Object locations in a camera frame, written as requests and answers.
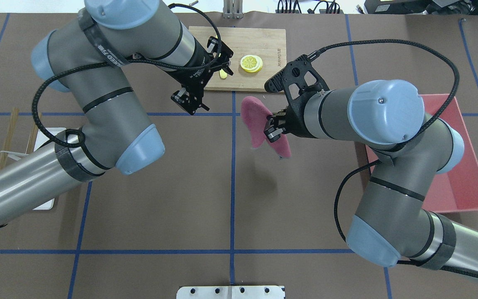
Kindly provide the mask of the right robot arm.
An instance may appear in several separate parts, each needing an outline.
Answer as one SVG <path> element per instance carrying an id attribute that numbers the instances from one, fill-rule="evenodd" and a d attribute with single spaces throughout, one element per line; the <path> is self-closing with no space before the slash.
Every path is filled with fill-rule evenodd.
<path id="1" fill-rule="evenodd" d="M 465 143 L 443 119 L 431 120 L 417 88 L 404 80 L 374 80 L 329 90 L 321 81 L 268 80 L 264 89 L 285 92 L 285 119 L 268 121 L 278 135 L 355 141 L 378 160 L 345 235 L 347 246 L 382 267 L 413 265 L 478 282 L 478 231 L 423 209 L 437 174 L 461 162 Z"/>

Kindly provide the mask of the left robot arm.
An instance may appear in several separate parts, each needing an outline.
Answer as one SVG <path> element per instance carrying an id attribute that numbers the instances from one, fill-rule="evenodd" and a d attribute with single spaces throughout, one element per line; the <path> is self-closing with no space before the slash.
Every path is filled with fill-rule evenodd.
<path id="1" fill-rule="evenodd" d="M 32 52 L 44 82 L 32 117 L 47 144 L 0 170 L 0 228 L 107 170 L 138 172 L 165 148 L 122 67 L 148 63 L 181 87 L 171 95 L 188 114 L 209 108 L 204 89 L 219 70 L 233 72 L 233 51 L 220 34 L 201 45 L 161 0 L 86 0 L 75 20 L 50 32 Z M 88 123 L 52 135 L 38 103 L 46 88 L 71 92 Z"/>

